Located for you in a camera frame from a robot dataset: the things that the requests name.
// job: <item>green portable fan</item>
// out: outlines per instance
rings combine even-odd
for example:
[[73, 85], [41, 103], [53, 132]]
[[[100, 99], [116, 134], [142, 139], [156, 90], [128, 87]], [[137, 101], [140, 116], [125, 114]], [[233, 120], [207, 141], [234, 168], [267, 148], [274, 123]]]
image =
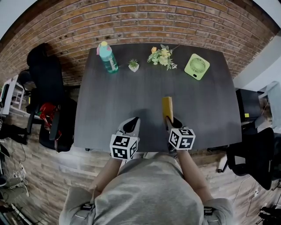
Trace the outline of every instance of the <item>green portable fan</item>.
[[210, 63], [208, 61], [197, 54], [192, 54], [184, 71], [193, 78], [201, 80], [209, 67]]

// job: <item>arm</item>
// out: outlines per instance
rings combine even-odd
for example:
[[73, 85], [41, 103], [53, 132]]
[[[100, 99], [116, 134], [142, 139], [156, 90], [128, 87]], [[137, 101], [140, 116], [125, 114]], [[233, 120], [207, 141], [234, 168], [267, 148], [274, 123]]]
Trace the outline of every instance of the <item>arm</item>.
[[191, 188], [198, 194], [202, 202], [213, 199], [207, 181], [195, 164], [190, 154], [186, 150], [178, 150], [177, 155], [180, 161], [180, 167], [184, 174], [184, 179]]
[[90, 189], [95, 189], [97, 194], [100, 195], [106, 185], [117, 176], [121, 163], [122, 160], [111, 158], [95, 178]]

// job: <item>gray shirt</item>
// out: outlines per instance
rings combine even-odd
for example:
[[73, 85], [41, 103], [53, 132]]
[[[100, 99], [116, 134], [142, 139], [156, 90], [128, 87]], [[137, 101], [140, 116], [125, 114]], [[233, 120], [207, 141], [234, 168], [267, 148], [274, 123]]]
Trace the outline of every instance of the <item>gray shirt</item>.
[[233, 218], [227, 199], [202, 204], [175, 165], [155, 159], [126, 163], [92, 200], [90, 210], [81, 210], [91, 198], [82, 188], [71, 188], [60, 225], [230, 225]]

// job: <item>wooden floor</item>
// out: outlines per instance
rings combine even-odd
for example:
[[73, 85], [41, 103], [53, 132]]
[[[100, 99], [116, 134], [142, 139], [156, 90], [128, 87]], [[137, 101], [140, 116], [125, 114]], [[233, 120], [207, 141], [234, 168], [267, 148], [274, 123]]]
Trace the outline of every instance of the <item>wooden floor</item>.
[[[26, 127], [27, 118], [14, 116], [15, 125]], [[46, 149], [38, 143], [39, 125], [34, 125], [28, 144], [22, 146], [9, 138], [4, 144], [11, 157], [6, 157], [6, 175], [12, 176], [19, 171], [19, 161], [27, 172], [30, 197], [19, 197], [15, 204], [32, 222], [38, 224], [58, 224], [59, 214], [71, 186], [89, 187], [95, 176], [109, 159], [104, 152], [86, 152], [84, 149], [72, 148], [69, 152], [57, 153]], [[218, 162], [224, 154], [206, 151], [192, 154], [193, 159], [206, 176], [214, 197], [234, 200], [239, 186], [248, 176], [238, 177], [231, 170], [218, 174]], [[280, 190], [265, 191], [261, 188], [259, 195], [251, 202], [247, 201], [254, 179], [245, 181], [234, 204], [236, 220], [239, 225], [253, 225], [259, 220], [257, 214], [265, 204], [275, 203]]]

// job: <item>fan grille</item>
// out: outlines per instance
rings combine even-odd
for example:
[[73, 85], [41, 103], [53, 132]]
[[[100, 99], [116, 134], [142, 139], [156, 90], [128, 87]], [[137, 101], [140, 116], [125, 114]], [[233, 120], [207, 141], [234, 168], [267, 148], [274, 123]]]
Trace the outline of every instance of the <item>fan grille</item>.
[[206, 70], [206, 64], [200, 58], [191, 59], [189, 65], [192, 71], [194, 71], [195, 73], [203, 73]]

